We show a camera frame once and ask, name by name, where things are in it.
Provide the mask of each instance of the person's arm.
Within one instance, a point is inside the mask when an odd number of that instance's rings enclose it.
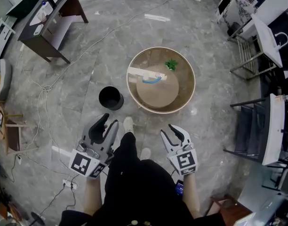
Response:
[[[84,213],[93,215],[102,206],[100,176],[97,179],[88,179],[84,192]]]
[[[196,190],[194,173],[184,176],[183,201],[187,205],[193,218],[200,218],[200,200]]]

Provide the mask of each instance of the black bin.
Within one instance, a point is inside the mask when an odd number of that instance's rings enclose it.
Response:
[[[116,111],[123,106],[123,95],[113,86],[103,88],[99,93],[99,102],[105,108]]]

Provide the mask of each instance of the glass tabletop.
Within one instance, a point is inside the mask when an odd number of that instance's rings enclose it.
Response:
[[[173,113],[183,108],[195,89],[189,62],[169,48],[149,48],[138,54],[127,71],[133,99],[153,113]]]

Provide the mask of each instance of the black sleeve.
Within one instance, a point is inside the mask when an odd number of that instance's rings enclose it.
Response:
[[[88,221],[90,221],[92,217],[89,214],[66,210],[63,211],[61,215],[61,221],[59,226],[82,226]]]
[[[220,213],[216,213],[210,216],[205,216],[197,218],[194,220],[193,225],[216,225],[216,226],[225,226],[224,219]]]

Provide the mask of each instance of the gray tile floor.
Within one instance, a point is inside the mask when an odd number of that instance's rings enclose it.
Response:
[[[128,21],[134,14],[151,9],[166,0],[80,0],[89,20],[88,24],[74,23],[65,36],[62,50],[72,62],[110,29]],[[238,48],[226,40],[226,35],[216,24],[215,10],[218,0],[172,0],[153,9],[149,14],[170,18],[162,22],[148,20],[144,15],[112,32],[93,46],[72,65],[49,92],[47,109],[51,135],[60,148],[71,151],[79,140],[83,126],[90,116],[110,113],[110,121],[123,121],[132,116],[138,152],[143,147],[152,151],[152,159],[169,173],[172,166],[166,159],[166,150],[159,136],[160,129],[168,132],[172,123],[186,129],[197,150],[200,167],[196,173],[201,211],[205,212],[210,196],[227,192],[239,172],[239,159],[224,153],[223,147],[233,148],[236,112],[229,104],[248,100],[256,83],[250,85],[229,73],[236,63]],[[13,80],[6,109],[9,113],[23,113],[28,123],[39,123],[37,103],[40,85],[50,85],[66,68],[61,59],[50,64],[25,47],[20,60],[21,43],[17,38],[26,19],[16,26],[6,53],[13,65]],[[170,115],[156,115],[139,109],[128,93],[125,76],[131,59],[145,48],[163,46],[175,49],[191,63],[196,77],[196,89],[190,103],[181,111]],[[98,94],[106,85],[117,87],[125,103],[115,112],[108,111],[98,102]],[[22,157],[22,164],[13,170],[15,183],[3,179],[5,188],[27,211],[41,212],[62,188],[62,179],[69,171],[59,162],[55,145],[48,135],[48,119],[44,101],[39,100],[41,123],[35,143],[38,151]],[[36,128],[25,130],[24,141],[30,143]],[[61,155],[68,163],[68,158]],[[45,165],[52,172],[37,163]],[[5,156],[0,143],[0,162],[11,177],[14,157]],[[78,177],[76,210],[82,209],[85,179]],[[47,225],[59,222],[65,206],[73,202],[71,190],[66,188],[43,215]]]

